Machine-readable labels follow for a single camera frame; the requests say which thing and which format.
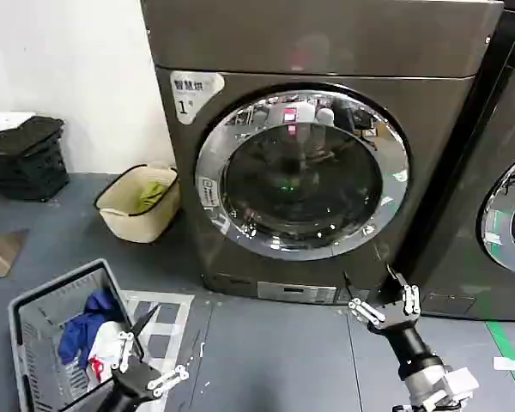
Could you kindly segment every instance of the black plastic crate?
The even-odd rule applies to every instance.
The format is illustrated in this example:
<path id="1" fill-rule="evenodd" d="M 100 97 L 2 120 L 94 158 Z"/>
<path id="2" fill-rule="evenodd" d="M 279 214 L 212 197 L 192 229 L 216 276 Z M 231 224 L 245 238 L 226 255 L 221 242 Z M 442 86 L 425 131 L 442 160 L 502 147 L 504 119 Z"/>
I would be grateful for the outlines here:
<path id="1" fill-rule="evenodd" d="M 36 116 L 0 132 L 0 193 L 45 202 L 69 183 L 59 147 L 63 121 Z"/>

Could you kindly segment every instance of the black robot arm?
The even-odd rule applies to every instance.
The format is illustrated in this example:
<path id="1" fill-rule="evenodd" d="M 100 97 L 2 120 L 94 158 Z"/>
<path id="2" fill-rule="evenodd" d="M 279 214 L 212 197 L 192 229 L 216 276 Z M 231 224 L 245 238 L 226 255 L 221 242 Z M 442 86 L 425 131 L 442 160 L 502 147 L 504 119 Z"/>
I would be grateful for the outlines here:
<path id="1" fill-rule="evenodd" d="M 470 371 L 452 371 L 421 339 L 415 328 L 421 314 L 419 289 L 401 274 L 387 266 L 382 287 L 367 301 L 352 299 L 348 307 L 369 331 L 387 339 L 397 357 L 410 405 L 395 406 L 393 411 L 461 410 L 473 397 L 479 384 Z"/>

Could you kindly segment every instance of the white paper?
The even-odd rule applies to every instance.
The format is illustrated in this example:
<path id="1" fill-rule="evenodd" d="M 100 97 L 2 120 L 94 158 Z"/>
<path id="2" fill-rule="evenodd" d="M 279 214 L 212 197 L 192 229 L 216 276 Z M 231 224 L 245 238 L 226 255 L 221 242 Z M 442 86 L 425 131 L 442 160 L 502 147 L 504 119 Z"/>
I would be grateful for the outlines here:
<path id="1" fill-rule="evenodd" d="M 220 205 L 220 195 L 215 180 L 198 178 L 198 194 L 204 207 L 215 208 Z"/>
<path id="2" fill-rule="evenodd" d="M 495 357 L 494 369 L 497 371 L 515 371 L 515 360 L 503 357 Z"/>
<path id="3" fill-rule="evenodd" d="M 225 86 L 219 73 L 175 70 L 170 75 L 178 120 L 191 124 L 198 111 Z"/>
<path id="4" fill-rule="evenodd" d="M 34 115 L 35 112 L 0 112 L 0 131 L 15 129 Z"/>

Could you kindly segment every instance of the gray washing machine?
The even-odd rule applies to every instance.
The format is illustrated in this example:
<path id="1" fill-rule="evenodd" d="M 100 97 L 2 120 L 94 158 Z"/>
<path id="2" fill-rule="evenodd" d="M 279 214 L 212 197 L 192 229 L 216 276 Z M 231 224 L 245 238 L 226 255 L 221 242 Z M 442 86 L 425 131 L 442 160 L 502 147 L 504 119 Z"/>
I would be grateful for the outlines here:
<path id="1" fill-rule="evenodd" d="M 414 215 L 501 2 L 147 0 L 206 284 L 348 301 Z"/>
<path id="2" fill-rule="evenodd" d="M 422 286 L 425 313 L 515 319 L 515 12 L 505 15 L 507 64 L 496 87 L 486 86 L 494 92 L 463 156 L 452 162 L 456 172 L 445 174 L 450 187 L 428 193 L 434 200 L 420 211 L 406 259 L 397 262 Z M 426 215 L 437 212 L 428 226 Z M 410 243 L 421 245 L 414 256 Z"/>

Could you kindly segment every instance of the laundry basket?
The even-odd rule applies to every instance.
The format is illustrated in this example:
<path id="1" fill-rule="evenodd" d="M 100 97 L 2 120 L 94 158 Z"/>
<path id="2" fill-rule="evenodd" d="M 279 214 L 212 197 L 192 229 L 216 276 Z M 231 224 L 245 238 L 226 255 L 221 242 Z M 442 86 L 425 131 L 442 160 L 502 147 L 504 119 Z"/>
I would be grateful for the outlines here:
<path id="1" fill-rule="evenodd" d="M 78 367 L 78 359 L 63 365 L 58 355 L 65 323 L 83 313 L 90 294 L 102 288 L 109 289 L 116 298 L 124 314 L 124 330 L 128 330 L 133 325 L 132 320 L 103 259 L 29 291 L 9 304 L 9 330 L 21 412 L 95 411 L 112 388 L 108 382 L 87 394 L 88 376 Z M 135 348 L 141 357 L 138 341 Z"/>
<path id="2" fill-rule="evenodd" d="M 163 184 L 166 191 L 152 206 L 140 212 L 141 195 L 152 183 Z M 95 199 L 94 206 L 120 239 L 152 242 L 164 232 L 178 211 L 178 173 L 172 167 L 132 167 L 105 188 Z"/>

